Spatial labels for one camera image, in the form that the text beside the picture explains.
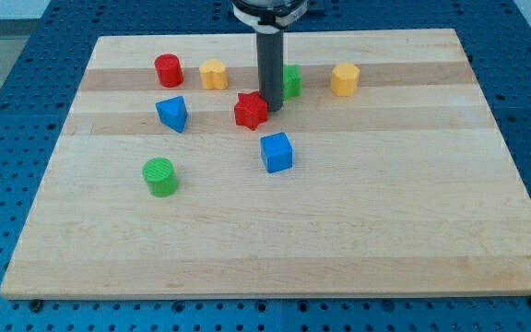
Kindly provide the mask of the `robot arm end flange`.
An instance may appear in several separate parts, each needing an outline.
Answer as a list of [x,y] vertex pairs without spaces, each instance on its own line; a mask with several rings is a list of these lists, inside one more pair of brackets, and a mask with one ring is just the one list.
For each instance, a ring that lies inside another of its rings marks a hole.
[[233,0],[234,16],[261,34],[275,34],[299,20],[307,0]]

